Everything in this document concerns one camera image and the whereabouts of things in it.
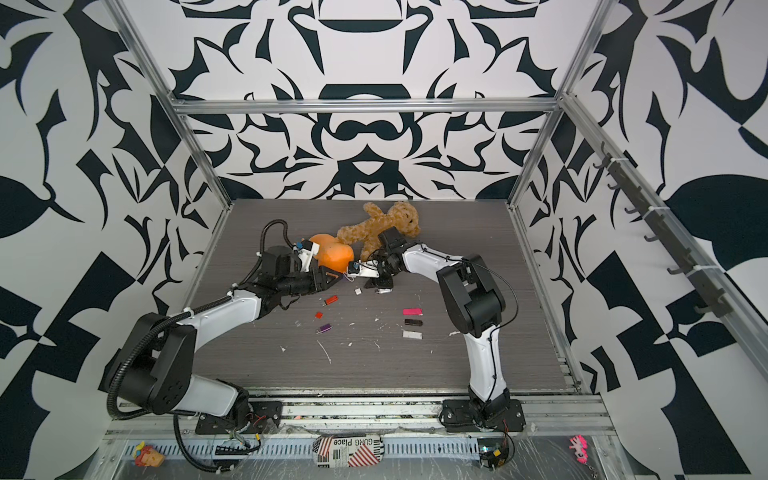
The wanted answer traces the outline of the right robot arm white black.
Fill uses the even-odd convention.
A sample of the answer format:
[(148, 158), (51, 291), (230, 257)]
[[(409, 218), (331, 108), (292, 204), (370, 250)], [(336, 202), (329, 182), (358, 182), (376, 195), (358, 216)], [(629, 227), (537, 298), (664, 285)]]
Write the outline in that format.
[(465, 341), (470, 367), (468, 398), (445, 400), (438, 421), (449, 432), (520, 432), (526, 420), (502, 373), (500, 330), (506, 303), (493, 273), (478, 255), (452, 257), (420, 242), (409, 242), (394, 227), (378, 235), (373, 286), (389, 286), (400, 272), (436, 282), (446, 312)]

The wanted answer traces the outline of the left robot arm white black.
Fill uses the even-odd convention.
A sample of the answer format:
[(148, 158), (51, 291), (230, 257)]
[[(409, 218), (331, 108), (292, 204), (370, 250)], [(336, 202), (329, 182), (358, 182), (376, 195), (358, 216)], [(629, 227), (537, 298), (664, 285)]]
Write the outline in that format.
[(112, 419), (200, 414), (236, 431), (253, 422), (246, 389), (194, 374), (197, 351), (276, 308), (286, 310), (303, 296), (329, 289), (350, 263), (322, 259), (323, 246), (312, 240), (285, 238), (268, 247), (266, 239), (262, 233), (256, 264), (223, 297), (173, 316), (148, 313), (136, 321), (104, 383)]

